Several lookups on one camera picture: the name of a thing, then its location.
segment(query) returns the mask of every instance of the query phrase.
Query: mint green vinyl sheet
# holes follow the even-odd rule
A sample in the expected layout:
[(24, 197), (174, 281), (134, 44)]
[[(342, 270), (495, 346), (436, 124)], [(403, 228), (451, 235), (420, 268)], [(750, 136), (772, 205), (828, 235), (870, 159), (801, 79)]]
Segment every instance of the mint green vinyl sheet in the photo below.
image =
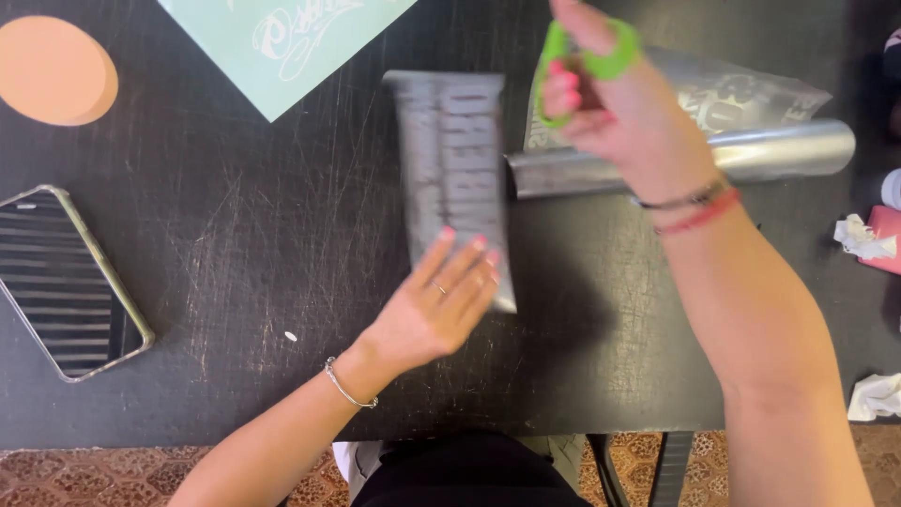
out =
[(416, 0), (159, 0), (270, 122)]

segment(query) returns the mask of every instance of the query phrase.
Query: floor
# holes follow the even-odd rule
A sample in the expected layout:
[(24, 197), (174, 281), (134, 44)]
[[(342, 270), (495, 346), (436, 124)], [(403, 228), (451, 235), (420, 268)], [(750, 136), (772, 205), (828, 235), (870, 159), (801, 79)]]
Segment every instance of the floor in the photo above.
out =
[[(878, 507), (901, 505), (901, 426), (853, 427)], [(660, 434), (621, 433), (611, 454), (632, 507), (648, 503)], [(0, 507), (162, 507), (209, 447), (0, 451)], [(695, 435), (681, 507), (729, 503), (723, 432)], [(606, 505), (591, 449), (582, 458), (582, 496)], [(291, 494), (291, 507), (346, 507), (347, 483), (331, 454)]]

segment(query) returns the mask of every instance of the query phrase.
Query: scissors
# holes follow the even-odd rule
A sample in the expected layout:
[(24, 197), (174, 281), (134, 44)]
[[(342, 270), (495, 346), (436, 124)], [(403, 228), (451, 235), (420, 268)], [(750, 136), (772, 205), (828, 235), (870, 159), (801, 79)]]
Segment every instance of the scissors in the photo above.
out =
[[(638, 32), (630, 24), (614, 18), (607, 21), (616, 34), (616, 46), (610, 51), (610, 54), (597, 56), (588, 50), (582, 50), (579, 53), (582, 57), (582, 67), (588, 75), (603, 81), (610, 81), (622, 76), (637, 59), (642, 46)], [(544, 41), (544, 50), (539, 66), (538, 93), (535, 97), (535, 107), (538, 108), (542, 123), (550, 128), (560, 128), (568, 124), (571, 119), (571, 116), (563, 116), (552, 120), (544, 114), (544, 82), (548, 78), (548, 68), (551, 62), (569, 55), (569, 34), (560, 22), (552, 22), (548, 29), (548, 38)]]

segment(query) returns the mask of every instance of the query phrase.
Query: orange circle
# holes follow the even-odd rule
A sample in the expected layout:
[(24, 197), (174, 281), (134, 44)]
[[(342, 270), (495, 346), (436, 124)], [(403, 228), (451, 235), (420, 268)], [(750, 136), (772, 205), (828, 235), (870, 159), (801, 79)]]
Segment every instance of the orange circle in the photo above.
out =
[(74, 24), (26, 16), (0, 27), (0, 98), (47, 124), (75, 126), (103, 116), (119, 78), (106, 50)]

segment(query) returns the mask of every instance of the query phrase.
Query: scratched tabletop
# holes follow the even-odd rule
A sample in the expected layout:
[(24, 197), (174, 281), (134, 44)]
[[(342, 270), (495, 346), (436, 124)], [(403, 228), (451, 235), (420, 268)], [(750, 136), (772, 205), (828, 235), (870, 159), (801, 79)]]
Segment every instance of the scratched tabletop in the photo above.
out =
[[(648, 43), (835, 95), (820, 116), (857, 133), (850, 168), (748, 187), (747, 206), (821, 305), (846, 396), (862, 376), (901, 371), (901, 278), (830, 239), (836, 219), (869, 213), (880, 177), (901, 165), (879, 79), (881, 46), (901, 25), (896, 3), (597, 3)], [(156, 2), (0, 0), (0, 23), (24, 14), (96, 37), (120, 94), (78, 128), (0, 104), (3, 197), (42, 183), (69, 190), (159, 342), (65, 384), (0, 305), (7, 449), (213, 444), (321, 371), (410, 270), (382, 75), (505, 74), (505, 144), (516, 151), (550, 20), (542, 0), (420, 0), (270, 124)], [(509, 209), (519, 314), (487, 317), (458, 354), (403, 375), (340, 438), (722, 428), (722, 394), (641, 211), (625, 196)]]

